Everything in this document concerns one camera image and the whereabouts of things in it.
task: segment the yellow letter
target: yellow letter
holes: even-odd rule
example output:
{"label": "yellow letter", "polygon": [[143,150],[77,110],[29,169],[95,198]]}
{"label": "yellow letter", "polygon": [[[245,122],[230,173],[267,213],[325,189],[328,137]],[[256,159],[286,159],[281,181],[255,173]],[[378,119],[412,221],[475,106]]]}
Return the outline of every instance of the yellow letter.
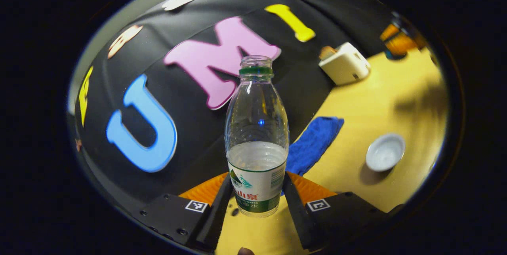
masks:
{"label": "yellow letter", "polygon": [[79,107],[81,107],[81,125],[83,125],[83,127],[85,127],[86,107],[88,105],[88,80],[90,79],[92,70],[93,66],[91,66],[88,73],[86,73],[83,85],[81,85],[81,90],[79,91]]}
{"label": "yellow letter", "polygon": [[272,4],[265,8],[265,10],[283,19],[284,22],[294,30],[297,40],[307,42],[315,36],[315,32],[311,28],[306,27],[306,25],[290,11],[288,6],[284,4]]}

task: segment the white toaster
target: white toaster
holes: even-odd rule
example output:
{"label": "white toaster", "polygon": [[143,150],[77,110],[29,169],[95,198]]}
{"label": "white toaster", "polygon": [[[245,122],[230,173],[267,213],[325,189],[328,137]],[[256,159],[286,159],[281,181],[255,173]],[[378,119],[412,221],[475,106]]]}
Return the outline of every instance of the white toaster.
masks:
{"label": "white toaster", "polygon": [[358,82],[370,74],[370,64],[349,42],[322,48],[319,66],[337,86]]}

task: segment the blue towel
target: blue towel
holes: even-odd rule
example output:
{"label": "blue towel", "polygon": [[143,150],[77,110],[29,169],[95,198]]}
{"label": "blue towel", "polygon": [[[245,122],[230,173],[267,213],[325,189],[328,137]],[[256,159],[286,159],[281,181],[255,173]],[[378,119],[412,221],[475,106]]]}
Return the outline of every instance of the blue towel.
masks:
{"label": "blue towel", "polygon": [[344,123],[343,118],[315,118],[288,148],[286,171],[302,176],[321,158]]}

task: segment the yellow table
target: yellow table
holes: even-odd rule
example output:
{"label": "yellow table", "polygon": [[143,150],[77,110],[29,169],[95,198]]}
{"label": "yellow table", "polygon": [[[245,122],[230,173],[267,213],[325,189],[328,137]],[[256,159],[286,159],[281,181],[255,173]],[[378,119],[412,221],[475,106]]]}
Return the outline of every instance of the yellow table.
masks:
{"label": "yellow table", "polygon": [[[433,167],[445,136],[448,115],[444,80],[427,49],[409,51],[399,61],[384,53],[368,59],[371,73],[365,80],[335,87],[315,114],[345,119],[340,133],[304,177],[333,192],[351,191],[388,212],[407,201]],[[365,165],[366,151],[382,134],[404,137],[406,150],[391,171],[372,172]],[[256,255],[308,254],[303,250],[284,196],[275,215],[265,219],[239,213],[233,198],[216,250],[235,255],[241,247]]]}

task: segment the pink letter m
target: pink letter m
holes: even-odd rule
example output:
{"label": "pink letter m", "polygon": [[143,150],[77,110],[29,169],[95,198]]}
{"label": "pink letter m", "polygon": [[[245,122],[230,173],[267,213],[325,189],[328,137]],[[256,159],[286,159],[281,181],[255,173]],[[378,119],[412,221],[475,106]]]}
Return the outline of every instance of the pink letter m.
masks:
{"label": "pink letter m", "polygon": [[236,89],[232,80],[223,81],[212,69],[239,76],[242,55],[238,47],[248,55],[268,56],[272,60],[281,53],[281,49],[263,40],[245,26],[239,17],[218,22],[214,30],[219,45],[185,40],[164,58],[166,65],[176,63],[204,89],[208,94],[206,104],[212,110],[225,105]]}

